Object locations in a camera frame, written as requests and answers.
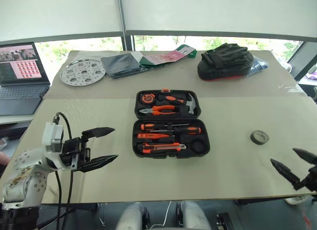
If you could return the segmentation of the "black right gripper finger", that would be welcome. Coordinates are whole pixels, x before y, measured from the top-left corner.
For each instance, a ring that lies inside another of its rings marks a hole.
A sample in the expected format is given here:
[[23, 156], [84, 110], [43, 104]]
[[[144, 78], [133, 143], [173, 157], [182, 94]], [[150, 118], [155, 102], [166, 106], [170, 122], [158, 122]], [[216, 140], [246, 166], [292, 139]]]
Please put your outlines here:
[[273, 167], [288, 181], [291, 183], [293, 188], [295, 190], [299, 190], [301, 188], [300, 186], [300, 179], [291, 172], [291, 170], [286, 167], [284, 164], [281, 162], [270, 158], [271, 164]]
[[313, 165], [317, 164], [317, 156], [315, 154], [300, 148], [293, 148], [293, 151], [306, 162]]

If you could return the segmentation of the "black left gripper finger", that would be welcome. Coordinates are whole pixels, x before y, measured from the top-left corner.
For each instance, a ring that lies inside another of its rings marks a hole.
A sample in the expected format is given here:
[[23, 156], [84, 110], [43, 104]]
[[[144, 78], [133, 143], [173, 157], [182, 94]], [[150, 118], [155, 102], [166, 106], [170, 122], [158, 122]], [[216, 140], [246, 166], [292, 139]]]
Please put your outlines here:
[[114, 132], [114, 128], [98, 127], [82, 132], [81, 140], [87, 142], [90, 138], [100, 138]]
[[118, 157], [118, 155], [100, 156], [100, 157], [91, 159], [88, 162], [83, 162], [82, 164], [78, 164], [77, 168], [74, 171], [75, 172], [80, 171], [82, 173], [93, 171], [93, 170], [102, 168], [103, 166], [111, 163], [117, 157]]

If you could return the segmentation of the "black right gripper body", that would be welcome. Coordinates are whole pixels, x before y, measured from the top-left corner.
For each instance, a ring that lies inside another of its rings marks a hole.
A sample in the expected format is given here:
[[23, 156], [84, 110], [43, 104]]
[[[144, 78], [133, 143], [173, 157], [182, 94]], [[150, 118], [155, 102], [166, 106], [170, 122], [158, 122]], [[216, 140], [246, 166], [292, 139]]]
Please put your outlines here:
[[317, 167], [309, 169], [308, 175], [299, 183], [299, 188], [306, 187], [310, 191], [317, 190]]

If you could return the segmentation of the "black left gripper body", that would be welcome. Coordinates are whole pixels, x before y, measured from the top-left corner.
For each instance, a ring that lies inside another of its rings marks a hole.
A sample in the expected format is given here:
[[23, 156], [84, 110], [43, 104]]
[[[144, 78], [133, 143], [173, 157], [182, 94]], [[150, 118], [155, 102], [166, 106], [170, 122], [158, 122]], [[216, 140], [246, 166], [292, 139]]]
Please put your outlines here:
[[73, 138], [65, 141], [60, 155], [62, 163], [71, 170], [80, 170], [91, 160], [91, 151], [87, 147], [87, 138]]

